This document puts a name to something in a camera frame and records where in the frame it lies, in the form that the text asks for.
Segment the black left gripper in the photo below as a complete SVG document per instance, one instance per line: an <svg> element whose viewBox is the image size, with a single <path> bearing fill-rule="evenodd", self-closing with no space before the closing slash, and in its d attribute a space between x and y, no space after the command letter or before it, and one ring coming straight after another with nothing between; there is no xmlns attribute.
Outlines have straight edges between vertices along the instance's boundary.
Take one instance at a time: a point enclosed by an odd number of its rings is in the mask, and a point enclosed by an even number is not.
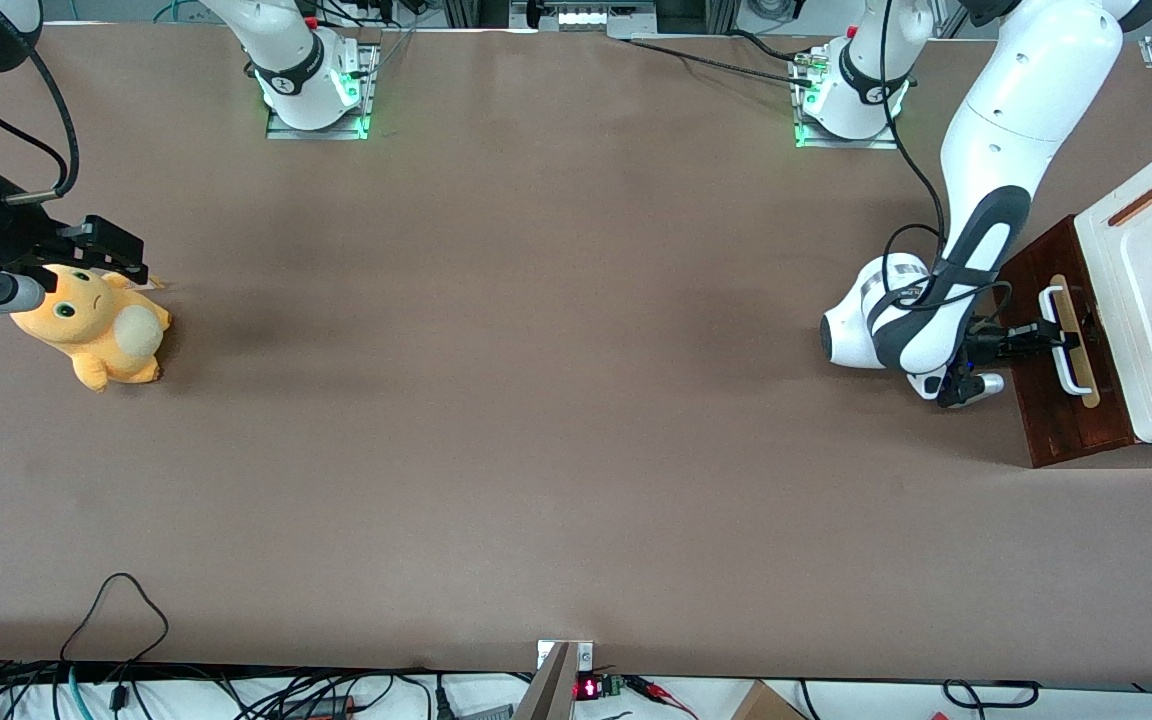
<svg viewBox="0 0 1152 720"><path fill-rule="evenodd" d="M1078 334L1061 334L1060 323L1038 318L1024 325L979 323L967 331L968 363L1011 363L1038 353L1070 354L1082 347Z"/></svg>

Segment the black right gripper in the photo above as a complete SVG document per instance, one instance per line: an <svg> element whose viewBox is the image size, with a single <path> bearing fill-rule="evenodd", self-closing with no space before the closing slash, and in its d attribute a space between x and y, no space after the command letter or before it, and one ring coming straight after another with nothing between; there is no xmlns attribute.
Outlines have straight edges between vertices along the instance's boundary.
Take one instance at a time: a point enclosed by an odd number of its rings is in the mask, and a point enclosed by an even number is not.
<svg viewBox="0 0 1152 720"><path fill-rule="evenodd" d="M147 285L145 242L100 215L82 222L56 222L40 205L5 204L18 187L0 176L0 272L28 272L31 266L60 264L104 270L136 286Z"/></svg>

